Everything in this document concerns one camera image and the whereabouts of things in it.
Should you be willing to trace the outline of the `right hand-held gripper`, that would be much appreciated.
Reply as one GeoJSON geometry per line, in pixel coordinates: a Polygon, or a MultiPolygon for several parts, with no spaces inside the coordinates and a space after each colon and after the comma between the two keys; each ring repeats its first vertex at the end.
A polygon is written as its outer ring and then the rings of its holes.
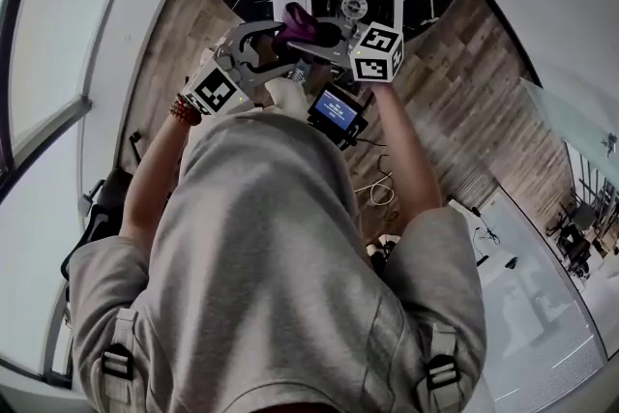
{"type": "Polygon", "coordinates": [[[340,44],[341,29],[332,22],[320,21],[315,27],[314,44],[288,42],[290,48],[327,61],[337,61],[352,71],[360,82],[392,82],[403,60],[403,34],[373,21],[350,42],[340,44]]]}

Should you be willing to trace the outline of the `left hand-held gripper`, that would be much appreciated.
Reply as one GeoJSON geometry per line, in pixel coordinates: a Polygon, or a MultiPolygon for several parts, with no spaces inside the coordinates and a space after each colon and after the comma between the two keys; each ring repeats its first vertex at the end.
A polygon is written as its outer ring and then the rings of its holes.
{"type": "Polygon", "coordinates": [[[200,55],[199,64],[185,84],[185,98],[201,114],[225,116],[254,109],[250,88],[287,75],[295,64],[280,61],[255,67],[243,59],[246,42],[255,36],[277,35],[283,22],[260,20],[239,24],[200,55]]]}

